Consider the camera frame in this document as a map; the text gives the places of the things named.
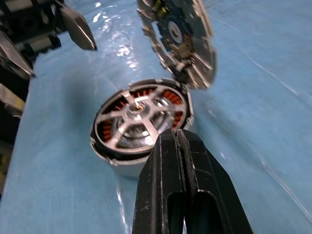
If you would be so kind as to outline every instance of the machine part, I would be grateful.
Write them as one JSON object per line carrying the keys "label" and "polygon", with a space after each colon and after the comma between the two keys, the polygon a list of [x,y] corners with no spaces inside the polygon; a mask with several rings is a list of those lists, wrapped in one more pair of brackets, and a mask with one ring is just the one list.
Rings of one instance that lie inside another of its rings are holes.
{"label": "machine part", "polygon": [[216,52],[201,0],[137,0],[143,32],[152,49],[179,83],[209,88],[215,79]]}
{"label": "machine part", "polygon": [[17,51],[10,39],[0,31],[0,65],[23,79],[34,75],[23,56]]}
{"label": "machine part", "polygon": [[59,48],[66,31],[80,48],[97,49],[85,18],[63,0],[0,1],[0,66],[30,79],[37,56]]}
{"label": "machine part", "polygon": [[67,31],[73,42],[81,49],[96,50],[96,42],[86,19],[68,6],[62,3],[59,3],[59,5]]}
{"label": "machine part", "polygon": [[194,122],[187,89],[171,80],[146,80],[114,94],[96,115],[91,145],[125,176],[138,176],[158,135],[190,129]]}
{"label": "machine part", "polygon": [[139,176],[132,234],[252,234],[233,183],[194,133],[166,130]]}

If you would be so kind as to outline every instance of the copper winding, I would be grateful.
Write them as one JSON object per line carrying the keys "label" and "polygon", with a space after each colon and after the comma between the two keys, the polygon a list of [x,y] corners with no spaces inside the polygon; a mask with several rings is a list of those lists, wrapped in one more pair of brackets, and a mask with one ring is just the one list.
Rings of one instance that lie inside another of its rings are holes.
{"label": "copper winding", "polygon": [[[149,95],[151,94],[153,91],[154,91],[155,88],[145,88],[145,89],[141,89],[141,90],[138,90],[138,91],[135,91],[135,92],[131,92],[131,96],[133,98],[139,98],[141,96],[146,96],[146,95]],[[126,100],[123,100],[123,99],[119,99],[117,100],[113,105],[113,109],[112,111],[119,111],[121,110],[122,107],[124,107],[126,105],[127,101]],[[104,142],[107,142],[109,141],[111,138],[112,138],[112,124],[113,124],[113,121],[112,120],[107,120],[103,123],[103,140]]]}
{"label": "copper winding", "polygon": [[170,47],[173,51],[175,57],[180,57],[181,59],[188,59],[193,52],[192,39],[188,35],[184,35],[184,43],[179,46],[170,44]]}
{"label": "copper winding", "polygon": [[172,128],[175,128],[180,123],[182,115],[183,115],[183,112],[176,112],[175,121],[174,121]]}
{"label": "copper winding", "polygon": [[111,136],[112,124],[113,122],[111,120],[107,120],[104,122],[104,125],[103,125],[104,142],[107,142],[112,138]]}
{"label": "copper winding", "polygon": [[171,90],[166,90],[163,93],[163,97],[167,98],[173,105],[180,105],[182,104],[182,99]]}

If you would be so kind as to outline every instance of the metal tool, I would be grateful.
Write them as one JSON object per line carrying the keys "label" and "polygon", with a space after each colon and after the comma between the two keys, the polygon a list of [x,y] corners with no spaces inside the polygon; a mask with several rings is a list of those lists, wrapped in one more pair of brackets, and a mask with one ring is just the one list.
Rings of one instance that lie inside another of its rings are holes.
{"label": "metal tool", "polygon": [[85,18],[63,0],[1,0],[0,66],[30,79],[37,56],[60,47],[66,31],[80,48],[97,49]]}
{"label": "metal tool", "polygon": [[139,176],[132,234],[252,234],[230,177],[187,130],[161,133]]}

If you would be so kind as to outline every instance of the blue plastic sheet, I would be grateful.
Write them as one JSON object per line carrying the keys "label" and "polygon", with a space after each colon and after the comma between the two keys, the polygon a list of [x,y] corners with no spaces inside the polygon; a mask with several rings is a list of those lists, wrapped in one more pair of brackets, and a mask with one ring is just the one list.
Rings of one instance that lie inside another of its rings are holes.
{"label": "blue plastic sheet", "polygon": [[[169,78],[135,0],[67,0],[97,52],[67,34],[31,81],[0,204],[1,234],[129,234],[136,181],[89,146],[95,113],[129,82]],[[216,82],[193,91],[199,136],[230,174],[255,234],[312,233],[309,0],[205,0]]]}

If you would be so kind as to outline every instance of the brushless motor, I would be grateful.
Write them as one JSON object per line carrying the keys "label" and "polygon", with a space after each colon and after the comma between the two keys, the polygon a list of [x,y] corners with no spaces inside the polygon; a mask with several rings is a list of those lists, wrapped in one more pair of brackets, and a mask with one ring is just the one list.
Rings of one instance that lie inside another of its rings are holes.
{"label": "brushless motor", "polygon": [[158,135],[166,129],[195,132],[189,90],[215,79],[212,28],[201,0],[137,0],[143,32],[173,80],[146,80],[114,94],[91,131],[96,154],[120,174],[137,177]]}
{"label": "brushless motor", "polygon": [[110,97],[91,130],[96,154],[124,175],[137,177],[160,133],[190,129],[189,92],[171,80],[145,80]]}

